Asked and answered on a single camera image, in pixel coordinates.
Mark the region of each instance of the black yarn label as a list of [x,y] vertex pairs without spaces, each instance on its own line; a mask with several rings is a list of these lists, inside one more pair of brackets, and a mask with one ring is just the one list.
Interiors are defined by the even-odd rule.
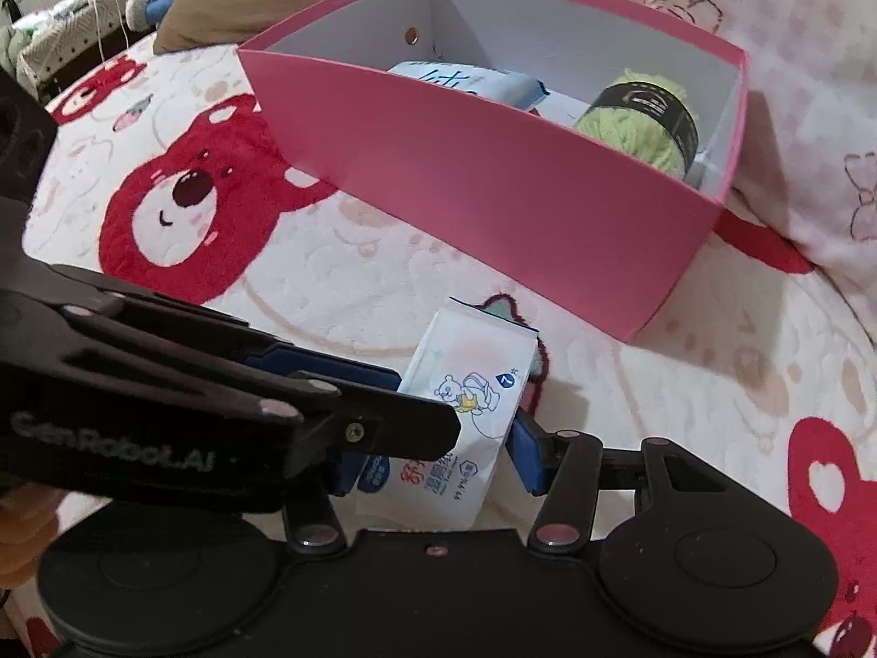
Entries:
[[591,104],[593,109],[632,109],[658,122],[682,154],[685,173],[697,155],[697,127],[681,100],[665,88],[646,81],[629,81],[605,89]]

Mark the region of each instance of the pink checkered pillow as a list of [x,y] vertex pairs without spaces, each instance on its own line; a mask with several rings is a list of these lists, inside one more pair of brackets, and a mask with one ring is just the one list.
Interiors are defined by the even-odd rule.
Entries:
[[877,0],[635,1],[750,52],[735,186],[830,274],[877,340]]

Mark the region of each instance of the blue logo on package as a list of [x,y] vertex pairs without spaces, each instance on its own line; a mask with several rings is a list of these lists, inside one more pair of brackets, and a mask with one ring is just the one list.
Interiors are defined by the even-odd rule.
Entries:
[[372,455],[360,475],[356,487],[361,492],[373,495],[378,492],[389,479],[389,458],[383,455]]
[[463,460],[459,464],[459,474],[463,475],[467,480],[475,474],[478,474],[478,466],[471,460]]

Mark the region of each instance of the screw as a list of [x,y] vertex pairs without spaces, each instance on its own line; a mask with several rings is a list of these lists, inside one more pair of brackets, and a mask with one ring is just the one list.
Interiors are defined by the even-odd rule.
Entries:
[[259,408],[266,416],[282,418],[301,417],[301,413],[298,412],[295,406],[291,406],[285,401],[278,401],[276,398],[262,398],[259,402]]
[[89,309],[85,309],[83,307],[77,307],[74,304],[65,304],[61,307],[68,314],[72,314],[73,316],[91,316],[92,312]]
[[317,390],[321,390],[326,393],[337,393],[338,387],[333,386],[332,383],[328,381],[322,381],[319,378],[310,378],[308,379],[308,383],[312,388],[317,388]]
[[302,547],[319,549],[334,544],[339,536],[338,530],[330,525],[304,525],[295,533],[295,541]]
[[366,437],[365,426],[361,423],[351,423],[344,429],[344,439],[348,443],[358,443]]
[[579,530],[570,525],[542,525],[536,530],[536,539],[547,547],[569,547],[579,540]]

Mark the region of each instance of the patterned tablecloth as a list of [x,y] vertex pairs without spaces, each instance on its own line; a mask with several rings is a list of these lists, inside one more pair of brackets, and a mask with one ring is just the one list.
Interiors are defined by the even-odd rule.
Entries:
[[126,1],[95,0],[34,37],[16,62],[19,84],[36,97],[61,68],[122,25]]

